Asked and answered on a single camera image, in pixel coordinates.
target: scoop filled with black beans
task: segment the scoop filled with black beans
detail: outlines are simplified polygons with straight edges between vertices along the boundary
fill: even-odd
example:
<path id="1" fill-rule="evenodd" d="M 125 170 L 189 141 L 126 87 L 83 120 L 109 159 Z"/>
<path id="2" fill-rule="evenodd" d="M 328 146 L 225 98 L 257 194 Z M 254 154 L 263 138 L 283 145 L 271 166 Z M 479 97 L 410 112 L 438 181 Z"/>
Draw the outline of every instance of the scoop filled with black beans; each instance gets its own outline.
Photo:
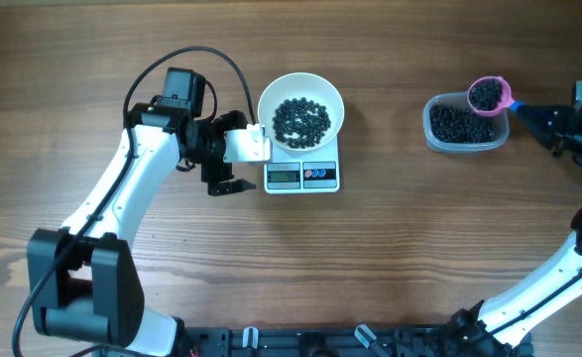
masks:
<path id="1" fill-rule="evenodd" d="M 477 83 L 469 91 L 469 102 L 478 110 L 492 111 L 501 99 L 502 84 L 494 78 Z"/>
<path id="2" fill-rule="evenodd" d="M 436 104 L 429 110 L 429 118 L 433 135 L 445 143 L 477 144 L 496 140 L 491 118 L 470 109 Z"/>
<path id="3" fill-rule="evenodd" d="M 318 145 L 330 125 L 326 107 L 305 97 L 286 99 L 273 118 L 276 140 L 291 149 Z"/>

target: digital kitchen scale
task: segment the digital kitchen scale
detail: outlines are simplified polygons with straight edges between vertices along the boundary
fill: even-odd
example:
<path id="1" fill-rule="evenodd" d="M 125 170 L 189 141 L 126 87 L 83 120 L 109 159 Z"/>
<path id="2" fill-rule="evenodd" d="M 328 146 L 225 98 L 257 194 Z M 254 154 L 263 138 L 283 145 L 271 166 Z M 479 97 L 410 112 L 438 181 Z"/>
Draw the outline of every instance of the digital kitchen scale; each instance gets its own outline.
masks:
<path id="1" fill-rule="evenodd" d="M 291 152 L 273 144 L 272 161 L 264 165 L 264 189 L 270 194 L 325 193 L 339 190 L 339 145 L 329 143 L 309 152 Z"/>

